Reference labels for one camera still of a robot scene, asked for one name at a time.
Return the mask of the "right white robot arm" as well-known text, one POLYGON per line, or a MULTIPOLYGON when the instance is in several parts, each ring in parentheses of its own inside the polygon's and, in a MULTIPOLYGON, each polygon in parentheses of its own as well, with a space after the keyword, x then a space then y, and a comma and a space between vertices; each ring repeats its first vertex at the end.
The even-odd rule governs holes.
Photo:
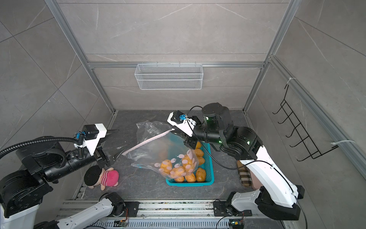
POLYGON ((305 189, 283 174, 259 136, 249 127, 235 126, 229 108, 220 103, 205 105, 201 113, 202 122, 181 111, 172 112, 167 121, 184 133, 189 148, 194 149, 197 142, 209 144, 240 161, 262 184, 252 192, 232 192, 225 202, 229 214, 258 210, 273 220, 299 220, 303 209, 298 200, 305 189))

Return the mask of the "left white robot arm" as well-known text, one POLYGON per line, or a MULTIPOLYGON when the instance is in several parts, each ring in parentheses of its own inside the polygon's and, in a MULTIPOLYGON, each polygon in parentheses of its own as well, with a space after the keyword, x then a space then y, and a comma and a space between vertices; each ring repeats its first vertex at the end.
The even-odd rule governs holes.
POLYGON ((35 223, 52 184, 92 163, 100 168, 110 165, 101 145, 110 134, 102 124, 86 125, 73 137, 42 136, 3 149, 1 156, 15 152, 23 169, 1 180, 1 228, 88 229, 104 217, 126 215, 124 200, 113 192, 70 217, 35 223))

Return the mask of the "clear pink-dotted zipper bag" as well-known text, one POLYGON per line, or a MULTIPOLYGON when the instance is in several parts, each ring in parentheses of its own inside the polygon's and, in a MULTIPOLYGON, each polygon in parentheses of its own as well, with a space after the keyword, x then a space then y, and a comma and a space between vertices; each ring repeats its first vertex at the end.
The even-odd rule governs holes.
POLYGON ((190 159, 196 160, 195 169, 199 168, 199 163, 194 150, 184 145, 184 140, 168 130, 162 134, 154 136, 135 147, 124 152, 124 156, 133 160, 135 164, 144 169, 150 169, 166 179, 173 179, 170 174, 159 171, 164 160, 170 160, 173 168, 182 166, 182 159, 188 155, 190 159))

